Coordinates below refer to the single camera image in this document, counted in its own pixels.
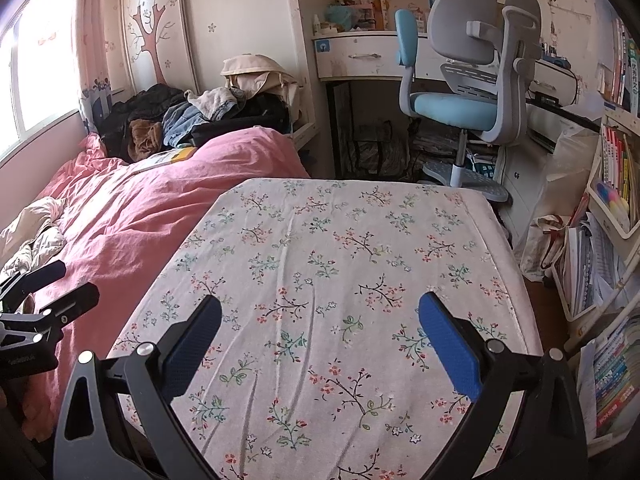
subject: curtain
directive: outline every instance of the curtain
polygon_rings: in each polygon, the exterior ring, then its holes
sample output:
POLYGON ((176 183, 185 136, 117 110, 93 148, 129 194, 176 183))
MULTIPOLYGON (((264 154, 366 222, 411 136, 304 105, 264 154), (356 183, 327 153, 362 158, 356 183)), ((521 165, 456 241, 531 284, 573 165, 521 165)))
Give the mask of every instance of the curtain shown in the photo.
POLYGON ((102 0, 76 0, 72 26, 80 82, 80 115, 87 132, 96 132, 96 127, 111 111, 102 0))

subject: floral pattern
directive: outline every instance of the floral pattern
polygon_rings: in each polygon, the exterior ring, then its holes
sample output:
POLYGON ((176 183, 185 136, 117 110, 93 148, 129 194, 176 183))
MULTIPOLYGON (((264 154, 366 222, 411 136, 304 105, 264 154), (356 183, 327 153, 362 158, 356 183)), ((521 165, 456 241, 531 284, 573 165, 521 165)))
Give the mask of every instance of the floral pattern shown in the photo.
MULTIPOLYGON (((413 184, 247 181, 186 237, 111 356, 158 341, 215 295, 222 324, 172 408, 220 478, 306 478, 316 456, 318 478, 420 478, 470 405, 418 322, 421 295, 436 292, 511 351, 539 345, 518 324, 533 316, 515 315, 530 307, 498 270, 512 256, 480 199, 413 184)), ((122 405, 139 425, 129 397, 122 405)), ((515 399, 479 472, 497 463, 517 410, 515 399)))

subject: pink bedsheet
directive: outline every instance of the pink bedsheet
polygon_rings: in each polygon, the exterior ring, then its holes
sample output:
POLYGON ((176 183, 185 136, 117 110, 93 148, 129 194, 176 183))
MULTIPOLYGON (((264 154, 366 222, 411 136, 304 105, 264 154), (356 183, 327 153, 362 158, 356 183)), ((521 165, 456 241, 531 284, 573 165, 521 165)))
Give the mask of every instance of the pink bedsheet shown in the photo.
POLYGON ((131 174, 105 158, 97 135, 62 166, 40 196, 65 198, 60 253, 66 276, 36 294, 41 308, 81 283, 99 304, 64 329, 58 368, 33 376, 24 398, 29 437, 47 438, 76 356, 106 357, 123 325, 181 242, 220 194, 254 177, 308 178, 293 143, 274 130, 250 128, 210 140, 189 160, 131 174))

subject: pink wall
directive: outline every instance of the pink wall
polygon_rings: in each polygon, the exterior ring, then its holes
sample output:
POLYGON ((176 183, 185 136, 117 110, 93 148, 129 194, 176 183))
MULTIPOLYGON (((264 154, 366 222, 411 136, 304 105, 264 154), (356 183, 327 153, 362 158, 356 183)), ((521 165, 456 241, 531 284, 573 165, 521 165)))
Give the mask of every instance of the pink wall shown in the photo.
POLYGON ((78 144, 84 136, 80 114, 75 113, 0 162, 0 229, 33 201, 62 164, 80 152, 78 144))

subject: drawer handle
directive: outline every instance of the drawer handle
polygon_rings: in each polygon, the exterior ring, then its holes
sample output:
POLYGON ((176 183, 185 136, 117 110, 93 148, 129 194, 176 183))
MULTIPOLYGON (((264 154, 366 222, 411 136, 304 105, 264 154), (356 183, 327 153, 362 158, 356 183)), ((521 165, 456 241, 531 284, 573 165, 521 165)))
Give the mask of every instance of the drawer handle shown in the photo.
POLYGON ((373 57, 375 59, 379 59, 382 56, 380 56, 380 54, 349 54, 349 57, 351 59, 363 59, 363 58, 366 58, 366 57, 373 57))
POLYGON ((537 79, 534 79, 533 82, 536 85, 543 86, 545 88, 549 88, 550 90, 556 91, 556 87, 555 86, 550 85, 549 83, 545 83, 544 81, 538 81, 537 79))

